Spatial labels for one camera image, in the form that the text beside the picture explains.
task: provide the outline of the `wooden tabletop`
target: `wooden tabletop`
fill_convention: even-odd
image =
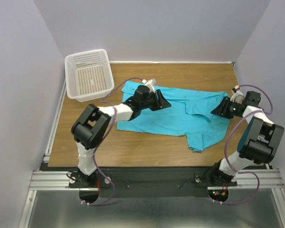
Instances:
[[[238,84],[231,64],[111,64],[111,68],[116,86],[136,76],[155,78],[158,86],[226,91],[231,95],[231,88]],[[122,97],[123,93],[118,90],[108,100],[119,104]],[[90,103],[107,106],[100,103],[100,99],[80,103],[65,96],[48,164],[50,167],[78,165],[71,127]],[[239,118],[231,120],[227,134],[238,121]],[[233,135],[229,154],[237,149],[245,127],[241,126]],[[224,157],[225,140],[203,152],[193,152],[188,148],[186,136],[118,131],[115,126],[99,147],[96,160],[100,166],[211,166]]]

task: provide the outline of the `blue cloth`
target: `blue cloth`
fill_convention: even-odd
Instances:
[[[132,96],[139,83],[126,82],[122,91],[123,102]],[[156,86],[172,105],[159,111],[142,110],[140,116],[131,121],[120,121],[117,129],[181,136],[186,135],[188,146],[194,151],[203,151],[224,139],[229,119],[212,115],[226,92],[203,92]]]

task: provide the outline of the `laundry basket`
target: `laundry basket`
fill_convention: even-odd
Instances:
[[[71,99],[89,101],[108,95],[114,88],[105,50],[72,54],[65,59],[66,93]]]

